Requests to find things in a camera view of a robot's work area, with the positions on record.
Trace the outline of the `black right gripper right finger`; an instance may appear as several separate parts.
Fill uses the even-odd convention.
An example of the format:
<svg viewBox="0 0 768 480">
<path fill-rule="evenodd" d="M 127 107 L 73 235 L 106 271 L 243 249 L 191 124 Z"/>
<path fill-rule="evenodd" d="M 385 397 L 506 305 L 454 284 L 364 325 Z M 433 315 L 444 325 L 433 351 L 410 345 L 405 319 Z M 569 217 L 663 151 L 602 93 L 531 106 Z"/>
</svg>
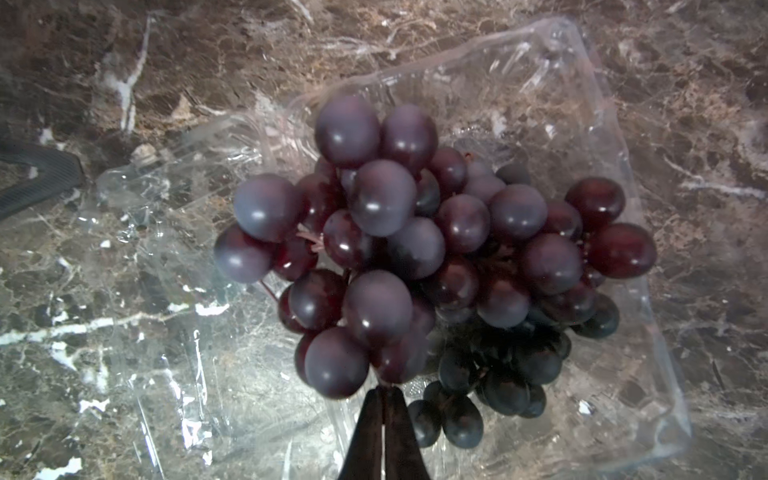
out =
<svg viewBox="0 0 768 480">
<path fill-rule="evenodd" d="M 383 388 L 384 471 L 389 480 L 430 480 L 402 391 Z"/>
</svg>

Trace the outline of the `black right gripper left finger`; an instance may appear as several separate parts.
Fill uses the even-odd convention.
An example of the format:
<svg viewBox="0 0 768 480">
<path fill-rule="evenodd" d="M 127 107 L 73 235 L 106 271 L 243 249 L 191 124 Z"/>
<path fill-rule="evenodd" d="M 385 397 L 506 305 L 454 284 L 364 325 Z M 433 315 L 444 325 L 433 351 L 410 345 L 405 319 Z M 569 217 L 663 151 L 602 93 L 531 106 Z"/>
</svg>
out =
<svg viewBox="0 0 768 480">
<path fill-rule="evenodd" d="M 382 389 L 367 392 L 338 480 L 380 480 L 384 402 Z"/>
</svg>

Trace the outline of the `black grape bunch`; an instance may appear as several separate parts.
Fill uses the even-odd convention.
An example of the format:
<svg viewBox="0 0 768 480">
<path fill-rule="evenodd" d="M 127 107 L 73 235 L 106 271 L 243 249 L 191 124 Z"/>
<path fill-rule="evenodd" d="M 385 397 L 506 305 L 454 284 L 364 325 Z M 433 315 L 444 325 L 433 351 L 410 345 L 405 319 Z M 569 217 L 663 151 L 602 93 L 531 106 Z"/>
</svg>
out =
<svg viewBox="0 0 768 480">
<path fill-rule="evenodd" d="M 573 349 L 567 332 L 601 340 L 620 324 L 618 306 L 604 294 L 571 318 L 557 319 L 555 312 L 535 306 L 511 330 L 479 329 L 467 347 L 449 346 L 438 363 L 437 379 L 408 405 L 417 445 L 429 448 L 445 436 L 458 448 L 477 447 L 485 425 L 471 395 L 503 416 L 542 416 L 544 387 L 557 380 Z"/>
</svg>

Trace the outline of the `clear plastic clamshell container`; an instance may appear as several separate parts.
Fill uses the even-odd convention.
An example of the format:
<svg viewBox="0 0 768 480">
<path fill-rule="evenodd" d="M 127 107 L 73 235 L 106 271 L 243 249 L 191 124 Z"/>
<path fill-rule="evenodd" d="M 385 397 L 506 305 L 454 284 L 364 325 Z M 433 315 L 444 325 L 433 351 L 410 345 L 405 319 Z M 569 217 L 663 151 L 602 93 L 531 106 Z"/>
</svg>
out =
<svg viewBox="0 0 768 480">
<path fill-rule="evenodd" d="M 551 18 L 102 174 L 144 479 L 592 479 L 683 449 L 628 151 Z"/>
</svg>

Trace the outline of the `purple grape bunch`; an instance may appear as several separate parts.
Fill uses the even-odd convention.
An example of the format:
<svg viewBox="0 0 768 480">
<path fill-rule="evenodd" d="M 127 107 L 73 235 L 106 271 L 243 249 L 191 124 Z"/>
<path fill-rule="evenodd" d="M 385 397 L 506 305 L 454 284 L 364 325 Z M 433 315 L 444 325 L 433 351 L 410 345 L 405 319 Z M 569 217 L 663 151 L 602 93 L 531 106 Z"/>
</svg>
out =
<svg viewBox="0 0 768 480">
<path fill-rule="evenodd" d="M 296 371 L 326 398 L 350 397 L 369 374 L 411 381 L 438 321 L 475 321 L 448 345 L 465 348 L 475 331 L 511 330 L 535 306 L 571 318 L 604 281 L 656 263 L 651 234 L 621 220 L 616 181 L 587 177 L 546 200 L 520 165 L 490 170 L 441 146 L 416 105 L 379 116 L 361 97 L 335 97 L 314 140 L 311 174 L 265 173 L 236 189 L 213 259 L 238 283 L 286 282 L 278 317 L 302 337 Z"/>
</svg>

